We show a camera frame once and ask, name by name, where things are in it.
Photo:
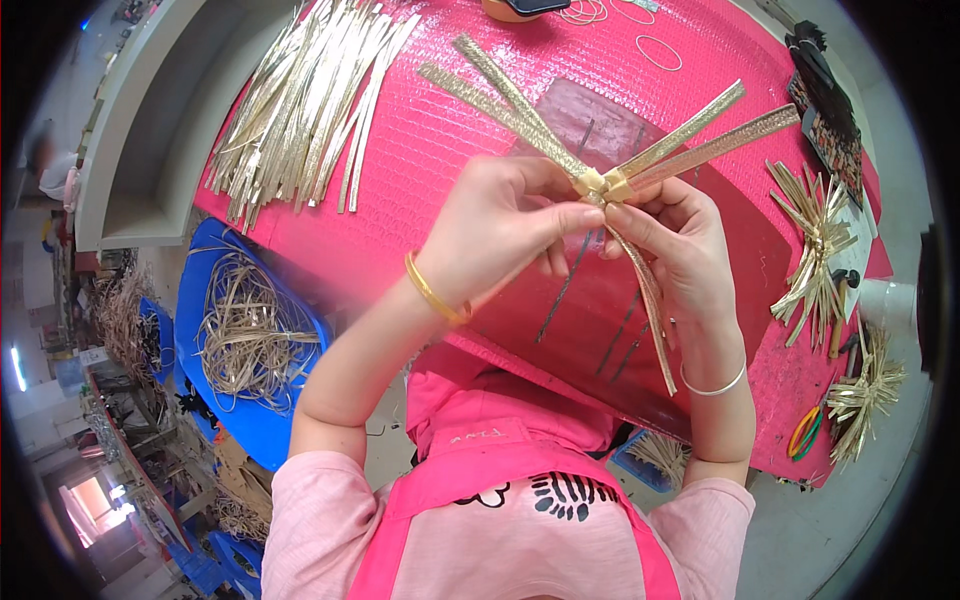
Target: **gray concrete floor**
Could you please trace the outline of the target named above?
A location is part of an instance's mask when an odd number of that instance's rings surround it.
[[[782,39],[782,26],[753,0],[733,2]],[[907,113],[866,41],[833,0],[789,0],[785,4],[795,5],[794,12],[801,19],[813,20],[828,30],[828,59],[852,97],[864,131],[864,146],[880,174],[883,212],[879,230],[894,266],[894,279],[915,283],[920,233],[932,217],[920,147]],[[172,312],[185,248],[141,249],[141,262],[153,265],[160,302]],[[892,415],[876,418],[876,441],[868,441],[859,462],[842,472],[838,469],[815,492],[801,493],[769,475],[761,474],[755,480],[751,492],[756,513],[747,535],[738,597],[843,597],[870,560],[878,536],[906,492],[902,476],[917,463],[930,390],[920,372],[916,339],[896,339],[893,354],[906,361],[910,378],[901,387],[900,402]],[[374,488],[410,468],[414,447],[402,424],[392,428],[403,422],[404,413],[405,392],[398,376],[368,423],[372,435],[366,473]],[[611,469],[643,510],[671,497],[651,491],[616,466]]]

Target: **elastic band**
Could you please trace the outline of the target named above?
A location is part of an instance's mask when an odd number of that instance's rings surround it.
[[[645,11],[647,11],[647,14],[650,15],[650,20],[649,20],[649,21],[641,21],[640,19],[638,19],[638,18],[636,18],[636,17],[629,16],[629,15],[626,14],[624,11],[622,11],[622,10],[620,10],[619,8],[616,7],[616,3],[617,3],[617,2],[623,2],[624,4],[632,4],[632,5],[634,5],[634,6],[641,7],[642,9],[644,9]],[[642,4],[637,4],[637,3],[634,2],[633,0],[611,0],[611,6],[613,7],[613,9],[614,9],[615,11],[619,12],[619,13],[622,14],[623,16],[627,17],[628,19],[630,19],[631,21],[633,21],[633,22],[635,22],[635,23],[637,23],[637,24],[639,24],[639,25],[653,25],[653,24],[654,24],[654,21],[657,20],[657,18],[654,17],[654,14],[650,11],[650,9],[648,9],[648,8],[645,7],[645,6],[643,6]]]
[[[743,369],[741,369],[740,372],[736,374],[736,377],[733,378],[733,381],[731,381],[730,383],[728,383],[728,384],[725,385],[724,387],[720,388],[720,389],[717,390],[716,392],[701,392],[700,390],[696,389],[695,387],[693,387],[692,385],[690,385],[689,383],[686,382],[686,374],[684,373],[684,363],[681,363],[681,364],[680,364],[680,379],[682,380],[682,382],[684,383],[684,385],[686,386],[686,388],[687,388],[690,392],[693,392],[694,394],[696,394],[697,396],[720,396],[721,394],[724,394],[725,392],[729,392],[730,389],[731,389],[733,386],[735,386],[736,383],[740,380],[740,378],[743,377],[743,373],[745,373],[745,372],[747,372],[747,359],[746,359],[746,358],[743,359]]]
[[[663,66],[663,65],[660,64],[659,62],[651,59],[651,58],[650,58],[650,55],[648,55],[646,52],[644,52],[644,51],[643,51],[643,48],[640,48],[640,38],[641,38],[641,37],[647,37],[647,38],[649,38],[649,39],[653,39],[654,41],[657,41],[657,42],[659,42],[660,44],[662,44],[664,48],[666,48],[667,50],[669,50],[670,52],[673,53],[673,56],[677,57],[677,60],[680,61],[680,65],[678,65],[678,66],[675,67],[675,68],[668,69],[667,67]],[[640,54],[642,54],[644,58],[646,58],[647,60],[649,60],[650,62],[652,62],[652,63],[655,64],[656,66],[658,66],[659,68],[663,69],[664,71],[679,71],[681,68],[684,67],[684,60],[680,58],[680,54],[678,54],[677,51],[674,50],[674,49],[670,46],[670,44],[666,43],[666,42],[663,41],[662,39],[659,39],[659,38],[653,37],[653,36],[637,36],[636,39],[634,40],[634,43],[636,44],[637,50],[640,51]]]
[[[420,293],[423,294],[423,297],[426,298],[426,301],[433,306],[434,310],[446,317],[448,321],[457,325],[462,325],[469,321],[470,317],[473,316],[473,307],[470,306],[468,301],[464,302],[464,314],[461,315],[457,311],[447,306],[443,300],[437,298],[437,295],[434,294],[433,290],[430,289],[430,286],[427,285],[426,280],[423,279],[420,271],[417,270],[417,265],[414,264],[414,258],[417,257],[419,252],[420,251],[417,250],[411,250],[404,257],[404,262],[407,265],[407,275],[410,276],[410,280],[414,282],[414,285],[417,286],[417,289],[420,290]]]

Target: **wrist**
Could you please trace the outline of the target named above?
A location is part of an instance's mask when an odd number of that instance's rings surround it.
[[[433,295],[453,310],[461,310],[469,300],[469,291],[462,289],[463,282],[457,277],[463,271],[462,266],[447,256],[424,248],[414,257],[414,266]]]
[[[446,325],[446,318],[430,305],[408,275],[394,284],[388,298],[399,309],[403,320],[413,328],[428,330],[432,335]]]
[[[747,361],[736,317],[709,324],[678,325],[684,376],[690,386],[710,392],[730,384]]]

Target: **silver bangle bracelet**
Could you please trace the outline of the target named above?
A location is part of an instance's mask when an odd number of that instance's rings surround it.
[[[733,378],[733,381],[731,381],[724,387],[720,388],[716,392],[701,392],[700,390],[696,389],[695,387],[693,387],[692,385],[686,382],[686,374],[684,373],[684,363],[680,364],[680,379],[684,382],[684,385],[686,386],[686,388],[690,392],[693,392],[694,394],[696,394],[697,396],[720,396],[721,394],[728,392],[730,388],[735,386],[736,383],[740,380],[740,378],[743,377],[743,373],[745,372],[747,372],[746,359],[743,360],[743,369],[741,369],[740,372],[736,374],[736,377]]]

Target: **hammer handle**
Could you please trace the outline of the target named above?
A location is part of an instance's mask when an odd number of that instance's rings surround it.
[[[834,322],[833,332],[830,335],[830,351],[828,353],[830,358],[836,358],[840,355],[840,334],[843,333],[843,324],[846,321],[844,315],[847,314],[845,308],[847,303],[847,279],[845,277],[840,281],[838,292],[840,295],[840,316]]]

